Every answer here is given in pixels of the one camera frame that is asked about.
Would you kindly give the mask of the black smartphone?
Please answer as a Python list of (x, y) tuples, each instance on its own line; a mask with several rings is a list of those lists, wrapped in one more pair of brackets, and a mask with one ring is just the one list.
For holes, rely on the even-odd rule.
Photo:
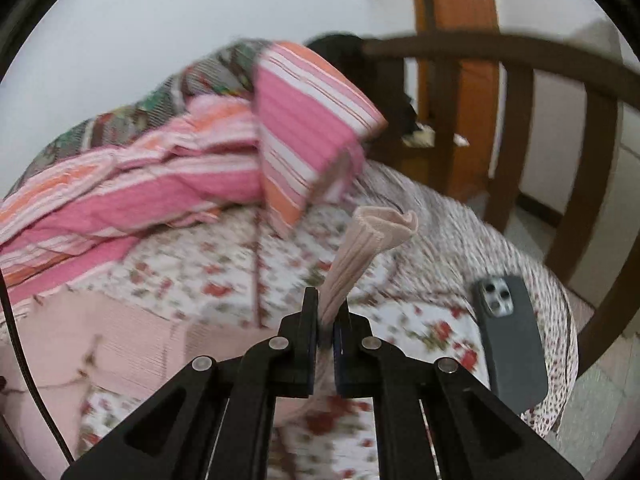
[(476, 282), (472, 294), (491, 391), (521, 415), (548, 394), (544, 346), (527, 287), (519, 276), (494, 275)]

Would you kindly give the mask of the pink striped quilt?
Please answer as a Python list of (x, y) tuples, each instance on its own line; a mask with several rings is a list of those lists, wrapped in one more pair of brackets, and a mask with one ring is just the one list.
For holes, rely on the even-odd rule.
[(114, 262), (156, 226), (262, 205), (280, 236), (336, 203), (386, 126), (322, 56), (243, 39), (168, 77), (142, 100), (51, 141), (1, 205), (1, 271), (14, 304)]

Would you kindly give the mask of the pink knit sweater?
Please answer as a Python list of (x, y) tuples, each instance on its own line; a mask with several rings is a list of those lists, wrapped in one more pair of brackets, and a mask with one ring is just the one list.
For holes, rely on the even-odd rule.
[[(326, 277), (309, 286), (319, 292), (323, 335), (374, 259), (408, 242), (418, 225), (411, 211), (363, 206), (352, 212)], [(82, 282), (32, 298), (17, 322), (38, 391), (73, 456), (92, 448), (196, 356), (242, 356), (278, 327), (169, 321), (82, 289)]]

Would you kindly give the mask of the floral bed sheet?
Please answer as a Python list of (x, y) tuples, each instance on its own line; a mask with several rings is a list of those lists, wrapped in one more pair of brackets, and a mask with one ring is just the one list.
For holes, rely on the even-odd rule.
[(423, 361), (452, 356), (488, 377), (472, 307), (473, 285), (517, 275), (526, 284), (544, 345), (544, 400), (523, 418), (545, 436), (562, 417), (577, 376), (577, 337), (559, 280), (474, 212), (377, 162), (364, 168), (340, 206), (314, 207), (280, 238), (255, 207), (226, 210), (211, 224), (157, 229), (121, 262), (81, 283), (169, 321), (276, 328), (309, 286), (321, 284), (352, 212), (361, 205), (414, 211), (416, 235), (370, 264), (350, 292), (352, 312), (378, 338)]

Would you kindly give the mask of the black garment on footboard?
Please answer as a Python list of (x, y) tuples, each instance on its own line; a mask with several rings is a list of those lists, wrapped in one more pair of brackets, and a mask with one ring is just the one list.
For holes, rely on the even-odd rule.
[(363, 52), (363, 44), (358, 36), (336, 32), (312, 38), (305, 46), (361, 90), (383, 114), (392, 133), (413, 133), (416, 110), (405, 89), (405, 64), (370, 58)]

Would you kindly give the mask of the orange wooden door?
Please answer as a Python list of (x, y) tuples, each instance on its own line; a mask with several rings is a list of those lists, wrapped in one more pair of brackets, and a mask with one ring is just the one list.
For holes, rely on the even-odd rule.
[[(416, 30), (481, 29), (495, 32), (495, 0), (413, 0)], [(462, 62), (458, 83), (456, 147), (446, 193), (465, 202), (483, 193), (494, 146), (499, 67), (489, 62)]]

